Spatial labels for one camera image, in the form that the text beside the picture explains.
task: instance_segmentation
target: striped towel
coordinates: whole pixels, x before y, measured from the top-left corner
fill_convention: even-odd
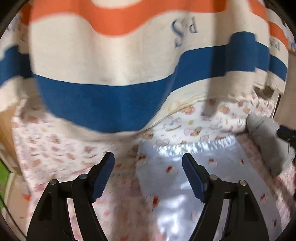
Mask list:
[[[35,80],[57,131],[130,135],[196,101],[284,92],[287,31],[260,0],[35,0],[0,40],[0,110]]]

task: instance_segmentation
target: pink patterned fabric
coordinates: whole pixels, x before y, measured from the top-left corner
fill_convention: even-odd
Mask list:
[[[144,139],[153,145],[180,144],[242,133],[249,112],[269,116],[273,108],[273,102],[259,99],[255,93],[250,102],[211,99],[176,112],[136,136],[113,142],[86,142],[55,133],[57,118],[45,110],[39,98],[22,100],[13,118],[13,134],[19,162],[31,190],[28,224],[51,179],[73,180],[79,174],[87,173],[91,166],[100,162],[105,152],[111,151],[115,155],[115,168],[102,197],[93,204],[107,238],[113,241],[165,240],[150,215],[135,174],[139,142]],[[239,135],[238,141],[273,192],[284,228],[295,211],[292,198],[296,183],[294,166],[291,164],[273,180],[254,142],[246,134]],[[82,240],[71,201],[69,212],[75,238]]]

